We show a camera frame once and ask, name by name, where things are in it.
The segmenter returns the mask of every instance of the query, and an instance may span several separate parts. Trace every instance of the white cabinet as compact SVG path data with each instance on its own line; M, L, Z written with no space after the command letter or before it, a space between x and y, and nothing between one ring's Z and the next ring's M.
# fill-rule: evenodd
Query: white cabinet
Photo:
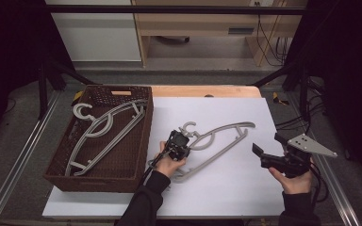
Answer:
M48 5L131 5L130 0L46 0ZM52 13L72 61L141 61L132 13Z

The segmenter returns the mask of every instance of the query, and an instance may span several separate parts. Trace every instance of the metal rail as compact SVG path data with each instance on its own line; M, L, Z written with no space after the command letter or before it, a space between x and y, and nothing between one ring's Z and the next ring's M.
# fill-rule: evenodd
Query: metal rail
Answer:
M298 108L298 100L296 100L295 97L288 94L288 99L292 103L293 109L296 111L296 113L299 115L299 108ZM310 132L310 136L312 136L314 139L315 136L312 132ZM322 175L324 176L324 180L328 184L330 194L334 200L334 203L337 207L337 210L339 211L340 217L342 218L343 222L346 226L359 226L360 222L345 194L343 191L339 181L337 180L336 175L334 174L334 171L331 169L328 160L324 156L319 156L316 154L313 154L314 161L316 162L317 166L322 172Z
M163 14L242 14L242 15L309 15L322 10L279 7L225 6L102 6L102 5L23 5L26 10L54 13L163 13Z
M31 133L30 137L28 138L27 142L25 143L22 151L20 152L19 156L17 157L16 162L14 163L13 167L8 174L7 179L2 184L0 188L0 215L2 210L4 209L8 198L10 197L14 187L16 186L17 182L22 175L22 172L25 168L25 165L28 162L29 157L33 153L38 140L41 137L43 130L49 119L51 118L52 112L58 102L58 98L60 96L60 91L54 91L52 97L49 101L49 108L41 120L37 121L37 124L34 127L33 132Z

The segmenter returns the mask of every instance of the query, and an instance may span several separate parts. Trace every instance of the black curtain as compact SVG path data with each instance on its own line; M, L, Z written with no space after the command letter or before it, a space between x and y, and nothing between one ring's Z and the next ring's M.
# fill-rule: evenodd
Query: black curtain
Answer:
M348 157L362 165L362 1L330 1L337 7L324 24L324 15L303 17L291 44L288 62L298 56L305 39L321 25L319 35L305 53L308 75L324 80L325 104ZM291 72L291 78L299 74Z
M74 70L51 14L24 10L25 4L45 5L45 2L0 0L0 120L10 92L38 80L38 69L43 62L53 59ZM52 67L46 71L55 89L64 88L59 71Z

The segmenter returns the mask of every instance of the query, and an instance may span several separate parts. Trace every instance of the white table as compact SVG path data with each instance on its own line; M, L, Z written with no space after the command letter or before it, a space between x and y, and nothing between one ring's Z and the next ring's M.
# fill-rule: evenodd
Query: white table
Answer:
M158 218L251 218L278 216L283 210L282 187L252 153L252 143L265 153L282 155L273 139L275 127L263 98L154 97L154 116L148 159L159 141L173 129L195 121L189 130L201 135L220 126L251 121L248 137L183 183L163 192ZM184 169L193 168L232 142L235 129L216 135L204 151L192 151ZM42 213L48 218L119 218L131 200L128 193L61 192L54 187Z

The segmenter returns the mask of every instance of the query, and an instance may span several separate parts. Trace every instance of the hand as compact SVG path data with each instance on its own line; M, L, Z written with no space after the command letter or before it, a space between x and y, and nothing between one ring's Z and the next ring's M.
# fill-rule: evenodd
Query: hand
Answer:
M284 192L286 194L293 195L299 193L309 193L311 190L312 174L310 170L303 175L294 178L285 177L276 168L269 168L269 172L281 183L281 186L284 188Z
M160 141L160 152L163 152L166 142ZM156 164L156 171L159 171L167 177L172 177L174 172L187 163L187 158L180 161L174 161L169 156L162 157Z

